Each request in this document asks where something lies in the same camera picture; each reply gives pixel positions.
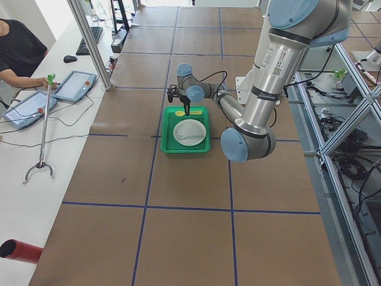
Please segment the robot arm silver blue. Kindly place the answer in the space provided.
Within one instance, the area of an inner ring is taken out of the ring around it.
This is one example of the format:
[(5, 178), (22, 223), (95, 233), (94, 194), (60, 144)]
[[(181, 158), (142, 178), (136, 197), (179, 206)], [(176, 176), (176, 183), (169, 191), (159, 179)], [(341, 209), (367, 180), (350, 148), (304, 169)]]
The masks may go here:
[(215, 101), (233, 123), (221, 134), (224, 155), (234, 162), (267, 157), (276, 146), (267, 122), (284, 86), (308, 48), (334, 45), (349, 36), (351, 11), (352, 1), (270, 1), (255, 61), (246, 77), (245, 105), (221, 84), (198, 80), (189, 64), (177, 66), (177, 86), (168, 89), (168, 100), (179, 98), (186, 114), (193, 102)]

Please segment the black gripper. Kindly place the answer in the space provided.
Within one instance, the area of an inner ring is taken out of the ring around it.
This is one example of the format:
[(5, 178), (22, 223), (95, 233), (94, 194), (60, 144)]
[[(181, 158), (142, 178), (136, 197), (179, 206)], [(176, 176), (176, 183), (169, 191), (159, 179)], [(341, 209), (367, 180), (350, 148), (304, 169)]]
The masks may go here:
[(190, 99), (186, 95), (181, 95), (181, 94), (179, 95), (179, 99), (184, 105), (185, 115), (189, 116), (190, 115), (190, 107), (191, 107), (190, 106), (190, 104), (191, 104)]

